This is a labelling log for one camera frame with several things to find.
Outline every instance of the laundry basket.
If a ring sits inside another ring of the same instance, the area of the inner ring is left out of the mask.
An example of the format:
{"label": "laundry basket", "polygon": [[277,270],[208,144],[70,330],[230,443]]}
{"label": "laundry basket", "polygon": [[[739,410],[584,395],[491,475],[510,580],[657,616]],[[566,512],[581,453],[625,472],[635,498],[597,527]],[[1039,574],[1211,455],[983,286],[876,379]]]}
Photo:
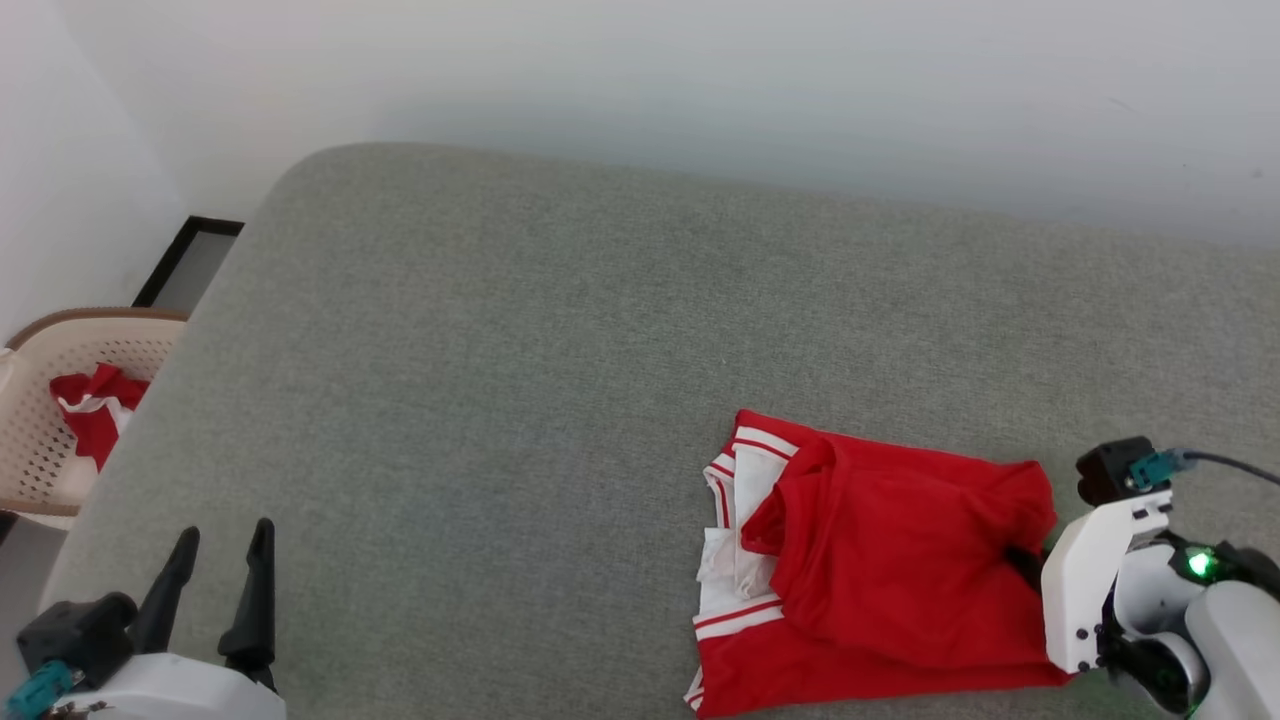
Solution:
{"label": "laundry basket", "polygon": [[186,325],[178,313],[105,307],[55,313],[14,336],[0,350],[0,510],[69,529],[97,466],[76,456],[49,380],[92,375],[99,363],[150,380]]}

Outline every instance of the teal connector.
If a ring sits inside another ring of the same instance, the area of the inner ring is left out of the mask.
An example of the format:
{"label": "teal connector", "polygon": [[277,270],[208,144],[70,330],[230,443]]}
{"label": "teal connector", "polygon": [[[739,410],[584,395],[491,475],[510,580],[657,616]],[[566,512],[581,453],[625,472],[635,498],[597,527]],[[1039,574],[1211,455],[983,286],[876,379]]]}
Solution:
{"label": "teal connector", "polygon": [[1148,491],[1167,483],[1175,474],[1190,468],[1196,461],[1183,457],[1180,450],[1165,450],[1129,465],[1129,477],[1138,491]]}
{"label": "teal connector", "polygon": [[5,703],[5,720],[40,720],[76,687],[74,670],[61,660],[50,660],[22,684]]}

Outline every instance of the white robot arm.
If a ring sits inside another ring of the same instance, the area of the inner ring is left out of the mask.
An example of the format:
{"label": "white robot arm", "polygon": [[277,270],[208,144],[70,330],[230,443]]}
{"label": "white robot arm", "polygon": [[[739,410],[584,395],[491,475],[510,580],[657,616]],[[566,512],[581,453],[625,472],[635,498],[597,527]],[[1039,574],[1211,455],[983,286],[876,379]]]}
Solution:
{"label": "white robot arm", "polygon": [[200,533],[188,528],[141,609],[123,593],[59,602],[18,634],[31,679],[5,720],[284,720],[275,692],[275,528],[259,520],[248,579],[232,628],[218,643],[227,666],[168,652]]}
{"label": "white robot arm", "polygon": [[1156,452],[1147,438],[1079,460],[1094,510],[1068,525],[1041,573],[1048,656],[1068,673],[1105,667],[1169,715],[1280,717],[1280,570],[1256,550],[1167,529],[1170,478],[1197,457],[1229,460]]}

